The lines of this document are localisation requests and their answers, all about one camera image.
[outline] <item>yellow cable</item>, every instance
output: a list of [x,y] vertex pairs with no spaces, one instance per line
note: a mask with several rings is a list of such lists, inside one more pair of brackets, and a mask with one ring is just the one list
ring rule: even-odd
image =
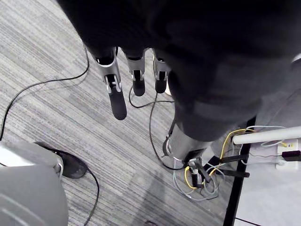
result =
[[284,142],[280,142],[282,145],[283,145],[283,147],[287,147],[287,143],[284,143]]
[[[247,130],[250,130],[250,131],[252,131],[252,132],[255,132],[254,129],[237,129],[237,130],[235,130],[235,131],[230,132],[230,133],[227,135],[227,137],[226,137],[226,139],[225,139],[225,141],[224,141],[224,143],[223,143],[223,145],[222,145],[222,152],[221,152],[220,159],[222,159],[222,157],[223,157],[223,155],[224,155],[224,149],[225,149],[225,146],[226,146],[226,143],[227,143],[229,137],[230,137],[233,133],[240,132],[240,131],[246,132]],[[216,171],[216,169],[213,169],[213,170],[210,172],[209,176],[211,176],[215,171]]]
[[184,173],[185,182],[186,182],[186,184],[188,185],[188,187],[190,187],[190,188],[192,188],[192,189],[197,189],[197,187],[192,187],[192,186],[189,184],[188,180],[187,180],[187,171],[188,171],[188,170],[189,170],[189,166],[187,166],[187,167],[185,168],[185,173]]

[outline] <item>white pipe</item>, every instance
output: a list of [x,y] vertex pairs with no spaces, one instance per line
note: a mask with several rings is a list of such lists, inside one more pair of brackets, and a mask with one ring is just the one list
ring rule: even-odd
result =
[[290,127],[285,129],[274,129],[265,132],[236,135],[233,142],[236,145],[266,142],[273,140],[286,140],[301,137],[301,126]]

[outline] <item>black fabric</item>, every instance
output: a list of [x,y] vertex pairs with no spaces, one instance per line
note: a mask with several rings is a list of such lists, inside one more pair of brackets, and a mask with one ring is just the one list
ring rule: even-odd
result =
[[212,141],[252,118],[301,52],[299,0],[59,0],[92,54],[155,48],[172,69],[176,123]]

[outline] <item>cable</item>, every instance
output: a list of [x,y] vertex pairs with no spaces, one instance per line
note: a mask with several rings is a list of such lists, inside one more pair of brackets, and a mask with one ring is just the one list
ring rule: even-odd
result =
[[[223,157],[224,149],[225,149],[225,146],[226,146],[226,143],[227,143],[229,137],[230,137],[233,133],[240,132],[240,131],[247,131],[247,130],[250,130],[250,131],[255,132],[255,130],[253,130],[253,129],[247,129],[247,128],[246,128],[246,129],[237,129],[237,130],[235,130],[235,131],[230,132],[230,133],[226,136],[226,139],[225,139],[225,141],[224,141],[224,143],[223,143],[223,145],[222,145],[222,152],[221,152],[220,159],[222,159],[222,157]],[[218,166],[216,166],[216,168],[213,169],[213,170],[210,172],[209,176],[211,176],[211,175],[218,169],[219,166],[221,166],[221,164],[219,164]]]
[[130,91],[128,93],[128,100],[131,104],[131,106],[133,106],[134,108],[143,108],[143,107],[146,107],[148,105],[151,105],[153,103],[160,103],[160,102],[165,102],[165,103],[174,103],[174,101],[169,101],[169,100],[158,100],[158,101],[153,101],[153,102],[150,102],[150,103],[147,103],[147,104],[144,104],[144,105],[141,105],[141,106],[136,106],[132,103],[132,100],[131,100],[131,93],[132,93],[132,90],[133,90],[133,86],[130,88]]
[[[41,85],[41,84],[46,84],[46,83],[49,83],[49,82],[53,82],[53,81],[69,81],[69,80],[74,80],[74,79],[78,79],[80,78],[81,76],[83,76],[84,74],[87,73],[87,71],[89,70],[90,68],[90,61],[89,61],[89,57],[88,57],[88,52],[87,52],[87,48],[86,46],[84,45],[84,51],[85,51],[85,54],[86,54],[86,60],[87,60],[87,67],[86,69],[84,70],[83,73],[81,73],[80,75],[77,75],[75,77],[71,77],[71,78],[65,78],[65,79],[52,79],[52,80],[48,80],[48,81],[41,81],[41,82],[37,82],[37,83],[34,83],[30,86],[27,86],[25,87],[24,89],[22,89],[21,91],[19,91],[14,97],[13,99],[10,101],[10,103],[8,104],[5,112],[4,112],[4,115],[3,115],[3,119],[2,119],[2,125],[1,125],[1,129],[0,129],[0,141],[2,140],[3,138],[3,134],[4,134],[4,128],[5,128],[5,122],[6,122],[6,118],[7,118],[7,115],[8,115],[8,112],[10,110],[10,108],[13,106],[14,104],[14,101],[17,99],[17,97],[23,93],[24,91],[30,89],[31,87],[34,87],[34,86],[37,86],[37,85]],[[96,185],[97,185],[97,195],[96,195],[96,200],[95,200],[95,203],[94,203],[94,206],[85,222],[85,226],[87,225],[87,223],[90,221],[92,215],[94,214],[94,211],[96,209],[96,206],[97,206],[97,203],[98,203],[98,198],[99,198],[99,193],[100,193],[100,188],[99,188],[99,183],[98,183],[98,180],[97,178],[95,177],[95,175],[93,174],[93,172],[89,169],[89,167],[87,166],[87,170],[89,171],[89,173],[92,175],[92,177],[94,178],[95,182],[96,182]]]
[[86,226],[88,224],[88,222],[90,221],[92,215],[94,214],[94,211],[95,211],[97,203],[98,203],[99,193],[100,193],[100,188],[99,188],[99,183],[98,183],[97,178],[95,177],[94,173],[89,169],[89,167],[87,165],[86,165],[86,167],[87,167],[87,170],[89,171],[89,173],[92,175],[92,177],[95,180],[95,183],[96,183],[96,186],[97,186],[97,195],[96,195],[96,199],[95,199],[95,202],[94,202],[94,206],[93,206],[93,208],[92,208],[92,210],[89,214],[89,217],[86,219],[86,221],[84,223],[84,226]]
[[237,217],[235,217],[235,219],[237,219],[237,220],[241,220],[241,221],[244,221],[244,222],[246,222],[246,223],[248,223],[248,224],[251,224],[251,225],[255,225],[255,226],[262,226],[262,225],[258,225],[258,224],[255,224],[255,223],[252,223],[252,222],[250,222],[250,221],[243,220],[243,219],[240,219],[240,218],[237,218]]
[[190,184],[189,184],[189,182],[188,182],[188,179],[187,179],[187,171],[189,170],[189,166],[187,166],[186,168],[185,168],[185,172],[184,172],[184,178],[185,178],[185,182],[186,182],[186,184],[188,185],[188,187],[190,187],[191,189],[197,189],[197,187],[192,187]]
[[249,153],[249,154],[250,154],[251,156],[254,156],[254,157],[262,157],[262,158],[279,157],[279,156],[281,156],[280,154],[278,154],[278,155],[270,154],[270,155],[267,155],[267,156],[259,155],[259,154],[252,154],[252,153]]
[[136,105],[134,105],[134,104],[132,103],[132,100],[131,100],[131,93],[132,93],[132,90],[133,90],[133,86],[130,88],[130,91],[128,92],[128,100],[129,100],[131,106],[133,106],[134,108],[143,108],[143,107],[146,107],[146,106],[148,106],[148,105],[153,104],[153,106],[152,106],[152,108],[151,108],[151,111],[150,111],[150,119],[149,119],[149,137],[150,137],[150,143],[151,143],[152,149],[154,150],[154,153],[155,153],[157,159],[162,163],[162,165],[163,165],[165,168],[167,168],[167,169],[169,169],[169,170],[183,170],[183,169],[185,168],[185,165],[183,165],[181,168],[177,168],[177,169],[171,168],[171,167],[165,165],[165,163],[161,160],[160,156],[159,156],[158,153],[157,153],[157,150],[156,150],[156,148],[155,148],[155,145],[154,145],[153,140],[152,140],[152,135],[151,135],[151,119],[152,119],[152,113],[153,113],[154,108],[155,108],[155,104],[156,104],[156,103],[159,103],[159,102],[174,103],[174,101],[167,101],[167,100],[159,100],[159,101],[157,101],[158,93],[156,93],[155,100],[154,100],[153,102],[150,102],[150,103],[147,103],[147,104],[144,104],[144,105],[141,105],[141,106],[136,106]]
[[[284,127],[284,126],[261,126],[261,125],[258,125],[258,126],[248,126],[246,129],[249,129],[249,128],[286,128],[286,127]],[[276,143],[266,145],[267,143],[271,142],[271,141],[267,141],[267,142],[261,143],[260,146],[262,146],[262,147],[272,147],[272,146],[275,146],[275,145],[278,145],[278,144],[282,144],[284,147],[287,146],[287,144],[284,143],[283,141],[284,140],[280,140]]]
[[41,85],[41,84],[45,84],[45,83],[49,83],[49,82],[53,82],[53,81],[67,81],[67,80],[73,80],[73,79],[78,79],[80,78],[81,76],[83,76],[89,69],[90,67],[90,62],[89,62],[89,57],[88,57],[88,53],[87,53],[87,49],[86,49],[86,46],[84,45],[84,50],[85,50],[85,54],[86,54],[86,59],[87,59],[87,67],[85,69],[85,71],[78,75],[78,76],[75,76],[75,77],[72,77],[72,78],[65,78],[65,79],[52,79],[52,80],[48,80],[48,81],[40,81],[40,82],[37,82],[37,83],[34,83],[30,86],[27,86],[25,87],[24,89],[22,89],[21,91],[19,91],[15,96],[14,98],[10,101],[10,103],[8,104],[5,112],[4,112],[4,115],[3,115],[3,119],[2,119],[2,125],[1,125],[1,129],[0,129],[0,141],[2,140],[3,138],[3,134],[4,134],[4,127],[5,127],[5,122],[6,122],[6,117],[8,115],[8,112],[10,110],[10,108],[13,106],[13,103],[14,101],[17,99],[17,97],[23,93],[25,90],[31,88],[31,87],[34,87],[34,86],[37,86],[37,85]]
[[[174,180],[174,186],[175,186],[175,188],[181,193],[181,194],[183,194],[183,195],[185,195],[187,198],[189,198],[189,199],[191,199],[191,200],[193,200],[193,201],[196,201],[196,202],[201,202],[201,201],[204,201],[204,200],[210,200],[210,199],[213,199],[213,198],[216,198],[217,196],[208,196],[208,197],[205,197],[205,198],[202,198],[202,199],[195,199],[195,198],[193,198],[193,197],[191,197],[189,194],[190,193],[192,193],[192,192],[194,192],[195,191],[195,189],[193,189],[191,192],[189,192],[189,193],[185,193],[181,188],[180,188],[180,186],[179,186],[179,184],[178,184],[178,182],[177,182],[177,178],[176,178],[176,173],[175,173],[175,171],[173,172],[173,180]],[[216,183],[215,183],[215,181],[214,181],[214,179],[212,178],[212,180],[213,180],[213,182],[214,182],[214,188],[216,189],[218,189],[218,187],[216,186]]]
[[183,165],[181,168],[176,168],[176,169],[175,169],[175,168],[171,168],[171,167],[165,165],[165,163],[162,161],[162,159],[161,159],[160,156],[158,155],[157,150],[156,150],[155,145],[154,145],[154,142],[153,142],[153,140],[152,140],[152,136],[151,136],[151,118],[152,118],[152,113],[153,113],[154,108],[155,108],[155,104],[156,104],[156,102],[157,102],[157,98],[158,98],[158,93],[156,93],[155,100],[154,100],[154,102],[152,103],[153,105],[152,105],[151,110],[150,110],[149,136],[150,136],[150,143],[151,143],[151,146],[152,146],[152,148],[153,148],[153,150],[154,150],[154,152],[155,152],[155,155],[156,155],[157,159],[162,163],[162,165],[163,165],[165,168],[167,168],[167,169],[169,169],[169,170],[183,170],[183,169],[185,168],[185,165]]

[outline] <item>power strip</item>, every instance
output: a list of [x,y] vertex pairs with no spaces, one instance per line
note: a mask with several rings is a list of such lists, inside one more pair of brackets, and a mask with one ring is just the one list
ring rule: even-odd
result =
[[[283,144],[278,144],[277,147],[277,153],[282,154],[282,152],[289,152],[289,151],[296,151],[299,150],[299,141],[298,139],[288,139],[285,140],[284,143],[287,144],[286,147],[283,146]],[[278,170],[298,170],[298,162],[297,161],[285,161],[281,160],[283,162],[283,165],[276,164],[276,169]]]

